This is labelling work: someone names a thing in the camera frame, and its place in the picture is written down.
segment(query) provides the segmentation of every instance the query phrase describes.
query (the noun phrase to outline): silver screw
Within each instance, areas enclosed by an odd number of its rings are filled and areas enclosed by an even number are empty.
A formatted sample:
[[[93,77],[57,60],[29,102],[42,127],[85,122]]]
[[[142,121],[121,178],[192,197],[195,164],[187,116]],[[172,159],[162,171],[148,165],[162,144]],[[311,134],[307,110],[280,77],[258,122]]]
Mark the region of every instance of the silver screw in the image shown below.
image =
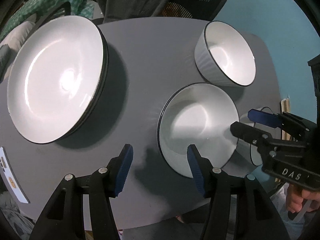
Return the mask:
[[[108,171],[108,169],[106,167],[102,167],[99,169],[99,173],[103,174],[106,173]]]
[[[275,151],[270,151],[270,152],[269,152],[269,155],[270,155],[271,157],[275,157],[277,154],[276,154]]]
[[[213,168],[212,171],[216,174],[221,173],[221,169],[220,168]]]
[[[253,176],[252,174],[248,174],[248,175],[247,175],[247,179],[248,179],[248,180],[255,180],[256,177]]]
[[[67,174],[66,176],[64,176],[65,180],[71,180],[73,178],[72,174]]]

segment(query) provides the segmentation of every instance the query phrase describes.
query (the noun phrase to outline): blue wall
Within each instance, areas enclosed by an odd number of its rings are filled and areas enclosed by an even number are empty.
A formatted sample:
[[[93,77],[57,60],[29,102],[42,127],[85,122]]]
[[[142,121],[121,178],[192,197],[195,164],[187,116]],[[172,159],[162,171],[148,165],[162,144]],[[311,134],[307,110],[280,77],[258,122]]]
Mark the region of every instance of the blue wall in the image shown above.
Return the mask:
[[[291,112],[316,122],[316,98],[308,60],[320,53],[320,38],[293,0],[227,0],[215,20],[259,36],[275,65],[280,95]]]

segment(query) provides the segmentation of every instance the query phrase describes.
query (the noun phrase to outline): person's hand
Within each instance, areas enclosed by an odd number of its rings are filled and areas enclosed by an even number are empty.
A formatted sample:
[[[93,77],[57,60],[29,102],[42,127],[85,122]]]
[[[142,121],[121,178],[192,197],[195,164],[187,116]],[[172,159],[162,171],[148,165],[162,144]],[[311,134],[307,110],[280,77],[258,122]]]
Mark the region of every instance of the person's hand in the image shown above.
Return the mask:
[[[286,197],[287,210],[295,213],[302,209],[303,199],[312,199],[310,207],[307,212],[316,210],[320,206],[320,192],[310,192],[303,189],[302,191],[295,185],[289,185]]]

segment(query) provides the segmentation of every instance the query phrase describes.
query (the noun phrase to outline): white card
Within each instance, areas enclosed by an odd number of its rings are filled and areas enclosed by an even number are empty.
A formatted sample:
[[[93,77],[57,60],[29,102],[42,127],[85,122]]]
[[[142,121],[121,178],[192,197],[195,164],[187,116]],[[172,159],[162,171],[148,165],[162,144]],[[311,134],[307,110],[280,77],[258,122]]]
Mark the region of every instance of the white card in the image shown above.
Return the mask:
[[[30,203],[30,201],[27,199],[25,194],[20,189],[20,186],[17,183],[17,180],[15,179],[15,177],[11,171],[11,167],[9,165],[7,156],[6,156],[5,151],[2,147],[0,147],[0,164],[1,164],[1,169],[2,169],[5,177],[7,178],[7,181],[9,183],[13,193],[16,195],[17,199],[21,203]]]

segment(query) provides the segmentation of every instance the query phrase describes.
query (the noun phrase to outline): checkered tablecloth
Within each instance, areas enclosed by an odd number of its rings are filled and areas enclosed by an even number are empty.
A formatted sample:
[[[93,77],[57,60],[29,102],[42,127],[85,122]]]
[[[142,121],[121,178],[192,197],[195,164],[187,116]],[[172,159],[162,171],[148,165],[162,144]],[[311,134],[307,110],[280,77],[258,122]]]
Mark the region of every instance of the checkered tablecloth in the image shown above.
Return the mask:
[[[46,14],[52,7],[61,2],[69,1],[71,3],[71,14],[81,15],[86,18],[93,18],[94,5],[90,0],[28,0],[4,26],[0,41],[2,41],[10,31],[24,22],[29,16],[36,13],[38,17]]]

